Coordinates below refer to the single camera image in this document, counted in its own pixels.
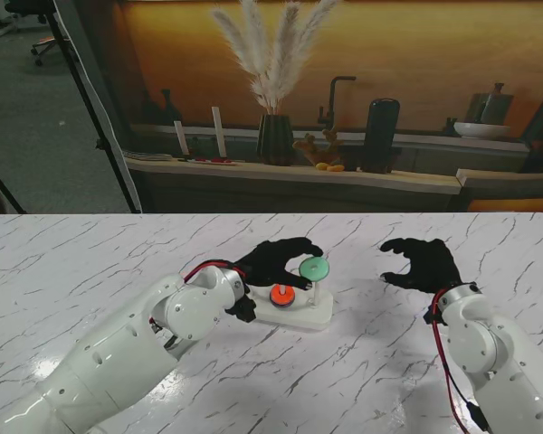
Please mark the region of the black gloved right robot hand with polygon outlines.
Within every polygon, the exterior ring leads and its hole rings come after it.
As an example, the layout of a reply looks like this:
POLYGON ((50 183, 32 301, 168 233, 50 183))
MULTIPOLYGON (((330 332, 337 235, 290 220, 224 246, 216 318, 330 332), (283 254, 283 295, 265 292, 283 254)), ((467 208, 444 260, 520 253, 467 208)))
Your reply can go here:
POLYGON ((381 275, 388 284, 426 294, 436 294, 442 289, 451 289, 463 284, 453 255, 442 240, 397 238, 384 242, 380 250, 392 251, 409 260, 410 269, 407 273, 385 272, 381 275))

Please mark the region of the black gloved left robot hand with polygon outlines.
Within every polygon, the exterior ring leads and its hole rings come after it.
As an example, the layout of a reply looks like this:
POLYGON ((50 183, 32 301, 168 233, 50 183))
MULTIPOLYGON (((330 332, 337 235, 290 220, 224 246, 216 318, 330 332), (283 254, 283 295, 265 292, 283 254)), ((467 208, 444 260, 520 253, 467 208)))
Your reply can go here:
POLYGON ((243 272, 244 281, 250 286, 268 287, 280 284, 308 290, 311 288, 308 278, 286 270, 291 259, 302 255, 321 257, 323 250, 306 237, 263 241, 234 265, 243 272))

